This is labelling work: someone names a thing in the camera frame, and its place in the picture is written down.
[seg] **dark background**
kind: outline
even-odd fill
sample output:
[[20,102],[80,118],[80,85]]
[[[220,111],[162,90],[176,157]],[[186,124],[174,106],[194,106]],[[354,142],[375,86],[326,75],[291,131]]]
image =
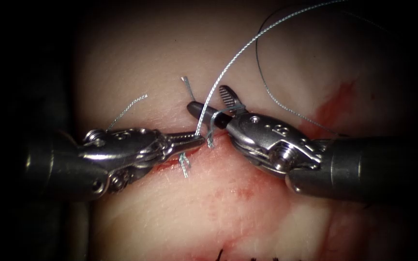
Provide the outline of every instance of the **dark background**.
[[[348,10],[400,38],[411,55],[414,84],[418,84],[418,5],[363,3],[356,1]],[[75,35],[84,15],[102,5],[98,1],[1,3],[0,126],[74,133],[71,90]],[[22,260],[66,260],[66,204],[28,200],[10,191],[10,196],[1,193],[5,197],[0,207],[4,217],[4,230],[0,233],[4,251],[0,255]],[[411,253],[410,260],[418,259],[418,239]]]

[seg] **black suture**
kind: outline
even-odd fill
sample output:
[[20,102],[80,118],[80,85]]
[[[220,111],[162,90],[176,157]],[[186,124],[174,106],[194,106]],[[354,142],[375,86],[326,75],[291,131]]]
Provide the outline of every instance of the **black suture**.
[[220,261],[220,256],[222,255],[222,252],[223,252],[223,249],[220,249],[219,256],[217,257],[215,261]]

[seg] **braided suture thread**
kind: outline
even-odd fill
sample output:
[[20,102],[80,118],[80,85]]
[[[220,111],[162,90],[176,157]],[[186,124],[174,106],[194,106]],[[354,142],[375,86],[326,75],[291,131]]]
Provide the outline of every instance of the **braided suture thread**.
[[[301,9],[299,11],[296,11],[280,20],[278,20],[277,22],[271,24],[269,27],[265,28],[264,30],[262,30],[260,33],[258,33],[256,36],[254,36],[231,60],[230,62],[227,64],[227,66],[222,70],[221,74],[219,75],[219,77],[217,78],[217,80],[215,81],[214,85],[212,86],[208,97],[206,98],[206,102],[204,103],[203,109],[201,111],[201,115],[204,115],[204,113],[206,112],[206,109],[208,107],[209,101],[212,97],[212,95],[214,94],[214,91],[217,87],[217,85],[219,84],[220,80],[222,79],[222,77],[225,75],[225,73],[227,72],[228,68],[230,68],[230,66],[232,66],[232,64],[235,62],[235,60],[237,60],[237,58],[246,50],[246,48],[248,48],[248,46],[250,46],[254,41],[256,41],[257,38],[261,37],[263,34],[265,34],[267,31],[269,31],[270,29],[274,28],[275,26],[279,25],[280,23],[284,22],[287,19],[290,19],[294,16],[297,16],[301,13],[307,12],[309,10],[318,8],[318,7],[322,7],[322,6],[326,6],[329,4],[334,4],[334,3],[338,3],[338,2],[344,2],[347,0],[334,0],[334,1],[329,1],[329,2],[325,2],[325,3],[320,3],[320,4],[316,4],[304,9]],[[203,123],[203,117],[201,116],[199,118],[198,124],[196,126],[196,132],[195,134],[198,135],[201,131],[201,125]]]

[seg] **metal screw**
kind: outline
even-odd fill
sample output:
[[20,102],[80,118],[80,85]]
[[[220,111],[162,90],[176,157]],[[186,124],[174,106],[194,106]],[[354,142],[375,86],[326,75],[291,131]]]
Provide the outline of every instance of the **metal screw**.
[[253,117],[250,118],[250,120],[251,120],[252,123],[258,123],[260,121],[260,118],[257,117],[257,116],[253,116]]

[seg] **cylindrical shaft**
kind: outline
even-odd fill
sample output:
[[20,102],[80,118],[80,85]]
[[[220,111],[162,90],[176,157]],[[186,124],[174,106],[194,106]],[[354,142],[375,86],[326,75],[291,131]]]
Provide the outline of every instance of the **cylindrical shaft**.
[[108,173],[80,158],[73,139],[60,132],[30,135],[19,149],[18,192],[55,200],[90,201],[107,190]]
[[297,193],[316,197],[397,203],[418,189],[415,142],[387,137],[329,141],[319,169],[293,169],[286,182]]

